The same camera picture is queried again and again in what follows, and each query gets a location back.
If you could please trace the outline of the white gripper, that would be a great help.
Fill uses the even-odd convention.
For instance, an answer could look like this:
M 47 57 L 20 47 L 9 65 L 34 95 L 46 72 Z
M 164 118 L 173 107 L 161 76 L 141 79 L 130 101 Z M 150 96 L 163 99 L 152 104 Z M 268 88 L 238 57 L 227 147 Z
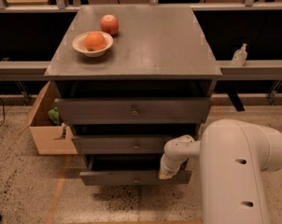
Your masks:
M 169 157 L 163 154 L 160 161 L 159 179 L 170 179 L 178 173 L 184 158 Z

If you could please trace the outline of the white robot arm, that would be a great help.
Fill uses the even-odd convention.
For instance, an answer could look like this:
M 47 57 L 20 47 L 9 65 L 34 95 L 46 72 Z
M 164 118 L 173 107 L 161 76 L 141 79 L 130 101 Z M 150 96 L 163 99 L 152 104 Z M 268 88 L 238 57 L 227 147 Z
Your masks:
M 276 129 L 221 119 L 208 125 L 199 141 L 183 135 L 168 141 L 160 179 L 198 157 L 204 224 L 271 224 L 261 172 L 282 169 L 282 133 Z

